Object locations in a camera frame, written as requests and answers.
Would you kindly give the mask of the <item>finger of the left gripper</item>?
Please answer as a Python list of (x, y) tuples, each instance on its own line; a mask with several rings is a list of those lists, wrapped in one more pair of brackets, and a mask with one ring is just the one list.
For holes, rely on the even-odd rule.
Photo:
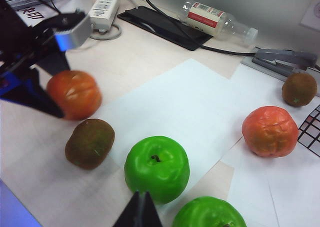
[(0, 99), (63, 118), (64, 112), (40, 85), (37, 69), (25, 73), (5, 72), (0, 77)]
[(51, 52), (48, 55), (41, 57), (35, 63), (51, 76), (71, 69), (65, 52)]

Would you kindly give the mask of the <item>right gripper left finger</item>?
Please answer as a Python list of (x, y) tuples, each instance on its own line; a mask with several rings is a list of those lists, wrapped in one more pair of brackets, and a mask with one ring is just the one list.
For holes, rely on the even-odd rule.
[(130, 201), (113, 224), (113, 227), (140, 227), (141, 226), (142, 197), (136, 191)]

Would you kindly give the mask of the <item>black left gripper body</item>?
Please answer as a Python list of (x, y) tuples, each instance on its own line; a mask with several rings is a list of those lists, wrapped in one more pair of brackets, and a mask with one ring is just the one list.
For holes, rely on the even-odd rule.
[(81, 45), (75, 34), (85, 26), (85, 13), (61, 13), (28, 26), (18, 13), (0, 0), (0, 72), (29, 68), (49, 53), (66, 52)]

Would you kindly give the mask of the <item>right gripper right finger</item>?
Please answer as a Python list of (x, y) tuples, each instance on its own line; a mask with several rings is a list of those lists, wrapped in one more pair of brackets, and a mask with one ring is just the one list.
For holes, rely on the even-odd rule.
[(163, 227), (158, 215), (155, 204), (149, 192), (143, 194), (142, 211), (141, 211), (142, 227)]

